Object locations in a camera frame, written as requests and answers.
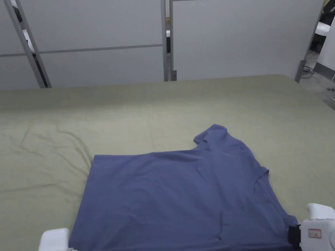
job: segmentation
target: metal frame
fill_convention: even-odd
[[[29,27],[29,24],[28,24],[27,18],[26,18],[26,16],[25,16],[25,13],[24,13],[24,11],[23,11],[23,8],[22,8],[22,5],[21,5],[20,0],[16,0],[16,4],[17,4],[17,7],[18,7],[18,9],[19,9],[19,11],[20,11],[22,20],[23,20],[23,22],[24,22],[24,24],[25,24],[25,27],[26,27],[27,33],[28,33],[28,35],[29,35],[29,38],[30,38],[32,47],[33,47],[34,50],[35,50],[35,54],[36,54],[37,60],[39,61],[40,66],[41,66],[41,69],[42,69],[44,78],[45,78],[45,80],[46,80],[47,86],[48,86],[48,88],[52,88],[51,83],[50,83],[50,79],[49,79],[49,77],[48,77],[47,71],[45,70],[45,67],[44,67],[42,58],[41,58],[41,56],[40,56],[40,52],[39,52],[38,49],[37,49],[35,39],[34,39],[34,37],[33,37],[33,35],[32,35],[31,29],[30,29],[30,27]]]
[[[117,50],[117,49],[130,49],[130,48],[143,48],[143,47],[160,47],[162,46],[162,50],[163,50],[163,77],[164,77],[164,81],[168,81],[168,68],[167,68],[167,45],[166,45],[166,9],[165,9],[165,0],[161,0],[161,22],[162,22],[162,44],[160,45],[143,45],[143,46],[126,46],[126,47],[108,47],[108,48],[89,48],[89,49],[75,49],[75,50],[58,50],[58,51],[42,51],[42,52],[39,52],[38,48],[37,48],[37,45],[36,45],[36,42],[35,42],[35,39],[32,35],[32,32],[31,32],[31,29],[29,27],[29,24],[28,24],[28,21],[27,21],[27,18],[24,14],[24,11],[23,11],[23,8],[22,8],[22,5],[21,5],[21,2],[20,0],[16,0],[16,3],[17,3],[17,7],[19,8],[19,11],[21,13],[21,16],[22,16],[22,19],[23,19],[23,22],[25,23],[26,25],[26,29],[27,29],[27,32],[29,34],[29,37],[31,39],[31,43],[32,43],[32,46],[35,50],[35,53],[36,53],[36,57],[41,65],[41,69],[43,71],[43,74],[44,74],[44,77],[46,79],[46,82],[47,82],[47,85],[48,85],[48,88],[51,88],[51,83],[50,83],[50,79],[47,75],[47,71],[43,65],[43,61],[41,59],[41,54],[51,54],[51,53],[64,53],[64,52],[84,52],[84,51],[100,51],[100,50]]]
[[[168,65],[167,65],[167,45],[166,45],[166,7],[165,0],[160,0],[161,11],[162,11],[162,47],[163,47],[163,70],[164,70],[164,81],[168,81]]]
[[[173,55],[173,0],[170,0],[170,46],[171,46],[171,76],[174,69],[174,55]]]
[[[5,3],[5,6],[7,8],[8,13],[9,13],[10,19],[12,20],[12,22],[14,24],[15,31],[16,31],[19,39],[20,39],[20,42],[22,44],[22,47],[23,47],[25,53],[24,54],[22,54],[22,53],[19,53],[19,54],[8,54],[8,55],[2,55],[2,56],[3,57],[27,56],[28,61],[29,61],[30,66],[32,68],[32,71],[33,71],[33,73],[34,73],[34,75],[36,77],[36,80],[37,80],[37,83],[38,83],[39,87],[40,88],[45,88],[42,76],[41,76],[41,74],[40,74],[40,72],[39,72],[39,70],[37,68],[35,59],[32,56],[32,52],[31,52],[31,50],[29,48],[29,45],[28,45],[28,43],[27,43],[27,41],[25,39],[25,36],[23,34],[23,31],[21,29],[21,25],[20,25],[20,23],[19,23],[19,21],[17,19],[17,16],[15,14],[13,6],[12,6],[10,0],[3,0],[3,1]]]
[[[317,29],[317,27],[318,27],[319,20],[320,20],[320,18],[321,18],[321,16],[322,16],[323,8],[324,8],[324,5],[321,6],[320,14],[319,14],[319,17],[318,17],[318,19],[317,19],[317,21],[316,21],[316,24],[315,24],[315,27],[314,27],[314,31],[313,31],[313,33],[312,33],[310,42],[309,42],[308,47],[307,47],[307,50],[306,50],[305,57],[304,57],[304,59],[300,62],[299,67],[298,67],[298,70],[297,70],[297,73],[296,73],[296,75],[295,75],[295,79],[294,79],[294,80],[295,80],[297,83],[300,82],[301,76],[303,75],[303,71],[304,71],[305,63],[306,63],[306,61],[307,61],[308,51],[309,51],[309,49],[310,49],[310,47],[311,47],[311,44],[312,44],[312,42],[313,42],[313,38],[314,38],[314,35],[315,35],[315,31],[316,31],[316,29]]]

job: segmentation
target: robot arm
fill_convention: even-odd
[[[302,251],[335,251],[335,210],[315,203],[308,204],[308,210],[310,219],[290,227],[289,242],[295,248],[300,242]]]

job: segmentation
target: white wall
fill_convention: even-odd
[[[173,3],[178,80],[283,74],[294,79],[323,0]]]
[[[166,17],[170,17],[170,0],[165,0]]]
[[[335,21],[330,27],[329,34],[318,58],[318,63],[335,71]]]

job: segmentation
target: floor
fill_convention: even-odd
[[[314,68],[318,57],[318,53],[311,52],[307,56],[306,66]],[[310,73],[303,74],[303,78],[300,80],[299,84],[303,88],[307,89],[309,92],[317,96],[319,99],[321,99],[333,110],[335,110],[335,101],[331,99],[332,96],[335,99],[335,91],[327,91],[327,88],[330,87],[333,87],[335,90],[335,83],[332,83],[331,80],[325,78],[318,73],[314,73],[310,78],[308,78],[310,75]]]

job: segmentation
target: blue t-shirt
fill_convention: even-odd
[[[188,151],[96,155],[69,246],[98,250],[291,250],[296,225],[250,149],[213,125]]]

